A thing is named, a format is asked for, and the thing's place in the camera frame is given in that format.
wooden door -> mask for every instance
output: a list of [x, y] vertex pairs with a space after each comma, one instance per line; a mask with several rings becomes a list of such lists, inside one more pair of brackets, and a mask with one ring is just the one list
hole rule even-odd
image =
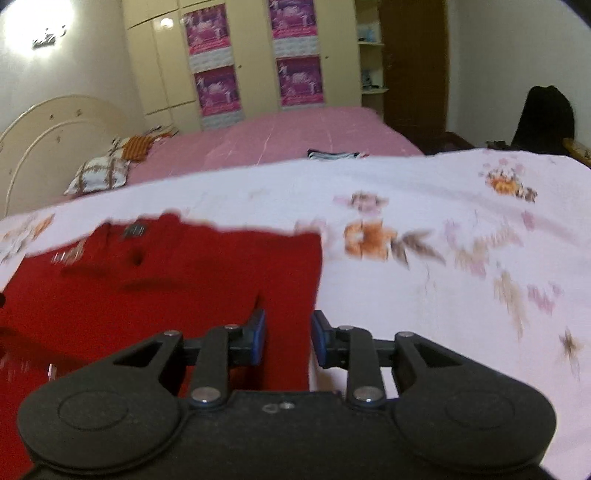
[[445, 0], [382, 0], [384, 121], [419, 148], [445, 132]]

pink bedsheet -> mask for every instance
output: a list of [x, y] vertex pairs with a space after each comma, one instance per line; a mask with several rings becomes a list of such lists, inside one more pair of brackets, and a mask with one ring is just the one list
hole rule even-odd
[[233, 127], [178, 135], [154, 145], [127, 185], [221, 168], [304, 158], [309, 148], [369, 155], [422, 155], [371, 109], [311, 108], [276, 113]]

red shirt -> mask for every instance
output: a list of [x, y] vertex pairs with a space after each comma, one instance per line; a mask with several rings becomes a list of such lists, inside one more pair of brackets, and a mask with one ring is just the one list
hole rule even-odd
[[124, 238], [126, 225], [98, 227], [71, 264], [52, 259], [78, 242], [26, 258], [6, 287], [0, 358], [9, 353], [13, 372], [8, 382], [7, 366], [0, 371], [2, 479], [28, 466], [15, 415], [47, 381], [50, 363], [60, 375], [165, 330], [190, 338], [243, 323], [261, 307], [263, 364], [241, 386], [308, 389], [310, 315], [322, 266], [318, 235], [219, 232], [172, 214], [138, 222], [145, 232], [133, 238]]

cream wardrobe door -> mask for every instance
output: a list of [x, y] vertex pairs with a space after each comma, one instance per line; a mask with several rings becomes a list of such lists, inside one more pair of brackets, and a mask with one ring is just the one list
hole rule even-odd
[[201, 131], [199, 107], [196, 102], [172, 107], [170, 113], [173, 116], [173, 123], [182, 134]]
[[146, 22], [127, 31], [129, 56], [142, 100], [144, 113], [153, 113], [168, 107], [152, 23]]
[[328, 106], [361, 106], [361, 66], [355, 0], [315, 0], [324, 100]]
[[268, 0], [226, 0], [236, 79], [246, 118], [279, 111]]
[[177, 0], [148, 0], [149, 18], [154, 18], [177, 9]]
[[123, 21], [125, 28], [131, 28], [150, 18], [148, 0], [123, 0]]
[[166, 127], [173, 123], [173, 117], [171, 116], [170, 110], [168, 109], [146, 115], [145, 119], [148, 130], [159, 127], [160, 125]]
[[195, 100], [185, 31], [178, 11], [155, 18], [152, 20], [152, 26], [168, 104], [180, 105]]

pillow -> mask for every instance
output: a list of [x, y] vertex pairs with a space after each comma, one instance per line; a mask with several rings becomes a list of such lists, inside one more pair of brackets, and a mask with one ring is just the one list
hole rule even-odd
[[123, 147], [123, 160], [144, 161], [153, 143], [153, 137], [131, 137]]
[[64, 195], [101, 192], [122, 187], [127, 182], [129, 162], [113, 157], [100, 157], [84, 163]]

